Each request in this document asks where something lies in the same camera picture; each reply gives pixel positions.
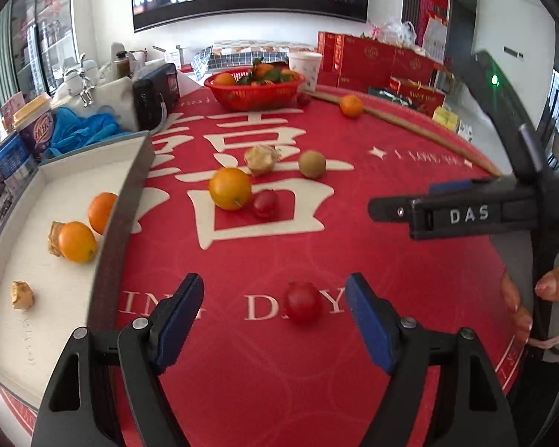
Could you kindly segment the person's right hand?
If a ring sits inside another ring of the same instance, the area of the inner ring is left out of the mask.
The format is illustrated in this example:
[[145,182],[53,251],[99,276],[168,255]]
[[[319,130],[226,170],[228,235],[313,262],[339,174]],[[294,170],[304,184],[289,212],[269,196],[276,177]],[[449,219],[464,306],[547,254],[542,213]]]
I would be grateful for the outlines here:
[[[538,281],[535,292],[542,300],[559,302],[559,266]],[[516,337],[526,343],[532,329],[531,313],[522,305],[517,286],[508,272],[504,272],[501,279],[501,295],[516,329]]]

